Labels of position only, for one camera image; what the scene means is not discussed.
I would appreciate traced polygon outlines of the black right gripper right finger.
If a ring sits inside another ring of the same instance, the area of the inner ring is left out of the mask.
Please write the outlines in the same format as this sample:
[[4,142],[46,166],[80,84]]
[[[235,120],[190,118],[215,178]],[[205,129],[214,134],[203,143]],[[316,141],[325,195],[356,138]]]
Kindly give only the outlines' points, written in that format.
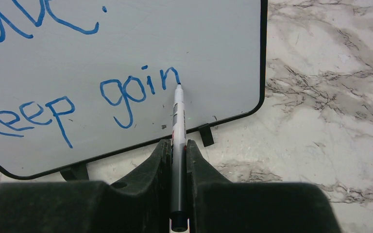
[[325,194],[310,183],[234,183],[186,146],[193,233],[339,233]]

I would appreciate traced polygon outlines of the blue whiteboard marker pen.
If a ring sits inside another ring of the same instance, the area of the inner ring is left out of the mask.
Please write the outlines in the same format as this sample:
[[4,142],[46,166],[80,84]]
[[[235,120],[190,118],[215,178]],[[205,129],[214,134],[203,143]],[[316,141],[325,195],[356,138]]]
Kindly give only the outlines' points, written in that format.
[[187,164],[184,93],[180,83],[174,92],[172,138],[171,138],[171,230],[185,232],[188,229],[187,216]]

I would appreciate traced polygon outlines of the black framed whiteboard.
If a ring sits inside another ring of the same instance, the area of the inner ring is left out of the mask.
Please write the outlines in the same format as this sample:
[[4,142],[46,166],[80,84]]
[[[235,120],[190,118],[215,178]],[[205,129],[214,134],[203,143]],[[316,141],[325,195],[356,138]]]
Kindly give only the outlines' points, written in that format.
[[265,0],[0,0],[0,172],[34,179],[262,105]]

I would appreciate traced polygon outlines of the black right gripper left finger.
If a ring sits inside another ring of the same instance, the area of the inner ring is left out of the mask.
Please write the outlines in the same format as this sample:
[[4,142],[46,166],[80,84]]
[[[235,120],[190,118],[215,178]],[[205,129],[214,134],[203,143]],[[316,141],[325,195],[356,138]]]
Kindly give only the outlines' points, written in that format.
[[120,180],[0,183],[0,233],[169,232],[169,140]]

